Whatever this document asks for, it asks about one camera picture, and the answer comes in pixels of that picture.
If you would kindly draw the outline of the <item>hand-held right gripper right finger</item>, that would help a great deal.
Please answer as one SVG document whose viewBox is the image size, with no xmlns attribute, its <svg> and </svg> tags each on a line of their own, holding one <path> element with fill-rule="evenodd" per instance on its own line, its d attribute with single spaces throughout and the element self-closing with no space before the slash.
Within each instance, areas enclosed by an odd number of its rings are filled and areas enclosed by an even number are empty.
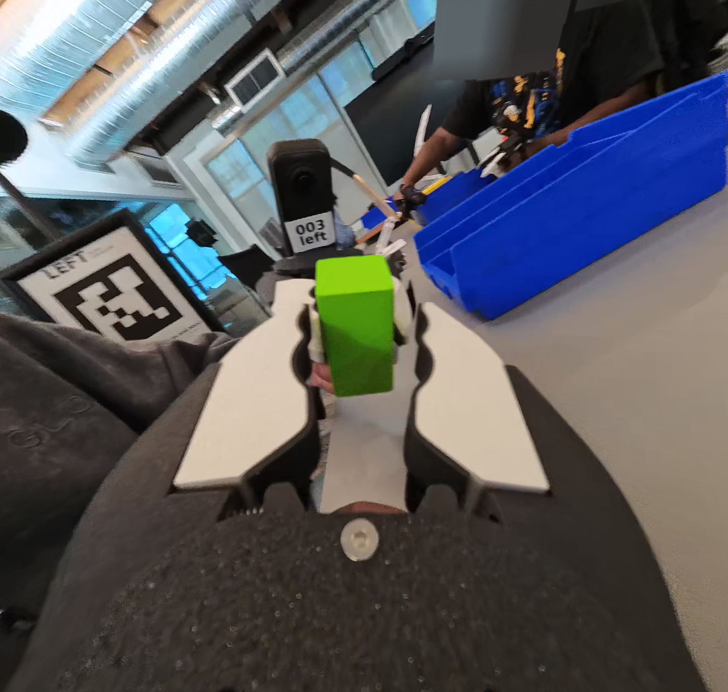
<svg viewBox="0 0 728 692">
<path fill-rule="evenodd" d="M 416 315 L 417 385 L 404 437 L 408 473 L 456 495 L 546 494 L 550 483 L 505 363 L 436 304 Z"/>
</svg>

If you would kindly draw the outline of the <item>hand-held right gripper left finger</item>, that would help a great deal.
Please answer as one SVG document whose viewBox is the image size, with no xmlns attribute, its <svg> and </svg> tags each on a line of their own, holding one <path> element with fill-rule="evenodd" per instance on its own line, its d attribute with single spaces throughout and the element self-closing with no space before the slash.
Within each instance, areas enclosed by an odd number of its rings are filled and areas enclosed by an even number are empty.
<svg viewBox="0 0 728 692">
<path fill-rule="evenodd" d="M 314 280 L 275 285 L 271 317 L 221 360 L 212 389 L 173 480 L 175 490 L 241 486 L 294 451 L 309 480 L 320 456 L 319 400 L 311 373 L 309 306 Z"/>
</svg>

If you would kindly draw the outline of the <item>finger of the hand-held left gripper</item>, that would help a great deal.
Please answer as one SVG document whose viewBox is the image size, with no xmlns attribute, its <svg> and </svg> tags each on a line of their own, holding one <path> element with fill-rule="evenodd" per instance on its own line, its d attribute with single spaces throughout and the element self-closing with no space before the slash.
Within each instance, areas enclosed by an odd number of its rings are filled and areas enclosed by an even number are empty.
<svg viewBox="0 0 728 692">
<path fill-rule="evenodd" d="M 408 335 L 414 319 L 414 308 L 409 285 L 393 281 L 393 337 L 396 346 L 408 342 Z"/>
</svg>

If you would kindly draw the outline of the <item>long green wooden block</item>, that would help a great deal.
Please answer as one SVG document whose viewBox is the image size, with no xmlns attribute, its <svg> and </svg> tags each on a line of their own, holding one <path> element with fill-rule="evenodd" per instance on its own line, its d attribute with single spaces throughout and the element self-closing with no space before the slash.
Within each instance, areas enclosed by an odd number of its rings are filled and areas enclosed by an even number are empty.
<svg viewBox="0 0 728 692">
<path fill-rule="evenodd" d="M 335 395 L 391 391 L 395 283 L 386 259 L 359 255 L 318 260 L 314 290 Z"/>
</svg>

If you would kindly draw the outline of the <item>white air vent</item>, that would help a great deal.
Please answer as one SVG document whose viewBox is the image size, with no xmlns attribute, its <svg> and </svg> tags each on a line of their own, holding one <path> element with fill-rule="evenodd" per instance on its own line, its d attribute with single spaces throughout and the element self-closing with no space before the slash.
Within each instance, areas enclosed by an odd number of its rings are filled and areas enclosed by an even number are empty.
<svg viewBox="0 0 728 692">
<path fill-rule="evenodd" d="M 275 54 L 264 49 L 228 80 L 224 88 L 241 113 L 247 114 L 286 77 Z"/>
</svg>

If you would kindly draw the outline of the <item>black monitor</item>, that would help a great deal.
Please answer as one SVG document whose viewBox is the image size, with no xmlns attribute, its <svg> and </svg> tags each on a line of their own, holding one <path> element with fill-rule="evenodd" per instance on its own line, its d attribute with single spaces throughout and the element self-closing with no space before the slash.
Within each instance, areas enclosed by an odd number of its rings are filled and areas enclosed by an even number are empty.
<svg viewBox="0 0 728 692">
<path fill-rule="evenodd" d="M 464 82 L 433 74 L 435 23 L 372 70 L 373 84 L 345 107 L 359 139 L 387 187 L 398 186 L 414 159 L 422 114 L 431 106 L 424 137 L 441 125 Z"/>
</svg>

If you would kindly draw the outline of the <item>yellow plastic bin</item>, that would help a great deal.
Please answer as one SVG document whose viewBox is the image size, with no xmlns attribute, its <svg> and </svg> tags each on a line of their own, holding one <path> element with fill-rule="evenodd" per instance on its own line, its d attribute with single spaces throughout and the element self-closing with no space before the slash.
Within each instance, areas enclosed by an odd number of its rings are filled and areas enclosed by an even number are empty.
<svg viewBox="0 0 728 692">
<path fill-rule="evenodd" d="M 444 175 L 436 171 L 431 172 L 416 183 L 416 189 L 425 195 L 432 194 L 432 192 L 436 191 L 460 174 L 462 174 L 461 170 L 456 170 L 455 172 L 450 172 Z"/>
</svg>

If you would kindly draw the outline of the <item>printed marker board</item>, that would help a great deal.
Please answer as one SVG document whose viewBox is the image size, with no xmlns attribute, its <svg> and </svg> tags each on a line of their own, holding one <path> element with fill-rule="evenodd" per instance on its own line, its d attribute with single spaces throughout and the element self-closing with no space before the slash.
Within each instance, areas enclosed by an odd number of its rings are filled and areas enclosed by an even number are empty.
<svg viewBox="0 0 728 692">
<path fill-rule="evenodd" d="M 225 331 L 127 209 L 4 269 L 2 287 L 34 319 L 115 342 Z"/>
</svg>

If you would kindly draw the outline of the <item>silver ventilation duct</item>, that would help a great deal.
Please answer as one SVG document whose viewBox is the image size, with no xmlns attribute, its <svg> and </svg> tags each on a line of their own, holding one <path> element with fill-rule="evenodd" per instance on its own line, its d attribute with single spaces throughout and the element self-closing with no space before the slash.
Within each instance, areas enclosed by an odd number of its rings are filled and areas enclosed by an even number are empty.
<svg viewBox="0 0 728 692">
<path fill-rule="evenodd" d="M 31 135 L 29 191 L 94 191 L 132 144 L 168 152 L 269 49 L 286 73 L 392 0 L 2 0 L 2 110 Z"/>
</svg>

